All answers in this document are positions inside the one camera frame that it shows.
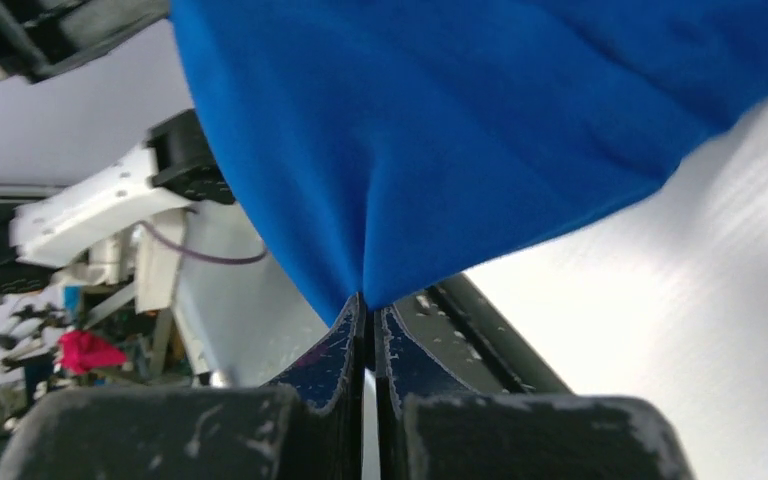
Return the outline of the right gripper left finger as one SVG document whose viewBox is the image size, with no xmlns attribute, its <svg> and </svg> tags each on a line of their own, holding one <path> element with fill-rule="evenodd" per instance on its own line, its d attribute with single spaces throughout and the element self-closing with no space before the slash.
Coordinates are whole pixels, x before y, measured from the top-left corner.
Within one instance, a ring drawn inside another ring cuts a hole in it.
<svg viewBox="0 0 768 480">
<path fill-rule="evenodd" d="M 358 479 L 365 303 L 266 384 L 93 387 L 46 395 L 0 479 Z"/>
</svg>

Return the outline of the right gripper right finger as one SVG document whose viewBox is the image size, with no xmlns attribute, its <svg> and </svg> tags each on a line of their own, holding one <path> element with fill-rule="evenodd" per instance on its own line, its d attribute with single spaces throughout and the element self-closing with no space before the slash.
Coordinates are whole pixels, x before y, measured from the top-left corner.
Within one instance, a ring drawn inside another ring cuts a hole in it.
<svg viewBox="0 0 768 480">
<path fill-rule="evenodd" d="M 476 392 L 375 314 L 384 479 L 691 479 L 665 417 L 632 397 Z"/>
</svg>

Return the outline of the blue panda t shirt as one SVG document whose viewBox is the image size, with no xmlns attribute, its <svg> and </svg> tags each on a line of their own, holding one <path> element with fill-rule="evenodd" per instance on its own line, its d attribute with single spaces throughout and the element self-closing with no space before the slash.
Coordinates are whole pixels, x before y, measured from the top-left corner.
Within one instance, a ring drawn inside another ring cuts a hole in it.
<svg viewBox="0 0 768 480">
<path fill-rule="evenodd" d="M 332 322 L 659 190 L 768 97 L 768 1 L 175 1 L 218 166 Z"/>
</svg>

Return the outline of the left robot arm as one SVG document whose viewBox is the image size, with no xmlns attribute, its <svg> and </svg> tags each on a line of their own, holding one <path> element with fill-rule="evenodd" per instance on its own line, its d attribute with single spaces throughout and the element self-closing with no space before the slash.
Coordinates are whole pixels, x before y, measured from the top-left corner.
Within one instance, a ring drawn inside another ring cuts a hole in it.
<svg viewBox="0 0 768 480">
<path fill-rule="evenodd" d="M 89 259 L 102 241 L 154 214 L 235 198 L 196 113 L 151 128 L 111 166 L 37 202 L 0 203 L 0 295 L 47 287 L 59 272 L 86 283 L 109 275 Z"/>
</svg>

